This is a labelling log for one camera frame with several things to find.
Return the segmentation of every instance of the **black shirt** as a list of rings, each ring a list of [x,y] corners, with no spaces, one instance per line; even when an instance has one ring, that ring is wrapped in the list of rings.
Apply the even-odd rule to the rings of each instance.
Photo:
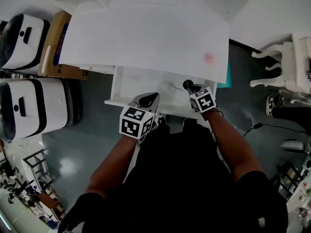
[[[286,201],[267,177],[253,171],[235,183],[216,149],[199,125],[151,132],[119,190],[82,195],[58,232],[286,232]]]

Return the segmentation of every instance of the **teal object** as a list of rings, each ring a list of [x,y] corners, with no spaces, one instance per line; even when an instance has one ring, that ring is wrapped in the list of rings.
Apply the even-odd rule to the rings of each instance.
[[[231,88],[231,71],[230,71],[230,63],[228,61],[228,70],[227,70],[227,80],[225,83],[218,83],[217,88]]]

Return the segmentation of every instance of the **person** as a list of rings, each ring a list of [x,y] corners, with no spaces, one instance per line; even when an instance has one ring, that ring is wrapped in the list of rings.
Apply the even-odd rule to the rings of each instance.
[[[137,140],[122,136],[58,232],[286,232],[286,201],[251,146],[217,110],[203,116],[216,141],[193,119],[184,121],[182,132],[170,134],[158,116],[158,127],[141,143],[124,183]]]
[[[282,95],[278,96],[277,104],[275,104],[272,96],[268,96],[266,114],[274,118],[296,122],[311,135],[311,108],[309,107],[285,107],[284,97]]]

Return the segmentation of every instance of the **sneaker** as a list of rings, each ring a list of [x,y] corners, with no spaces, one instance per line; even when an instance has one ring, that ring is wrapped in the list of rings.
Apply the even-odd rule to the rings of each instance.
[[[276,105],[274,104],[274,99],[272,96],[268,96],[267,97],[267,102],[266,102],[266,114],[268,116],[272,115],[272,109],[275,107]]]
[[[279,108],[285,107],[284,96],[282,96],[282,95],[278,96],[276,105]]]
[[[166,115],[162,113],[157,113],[155,118],[155,123],[159,127],[161,124],[166,124]]]

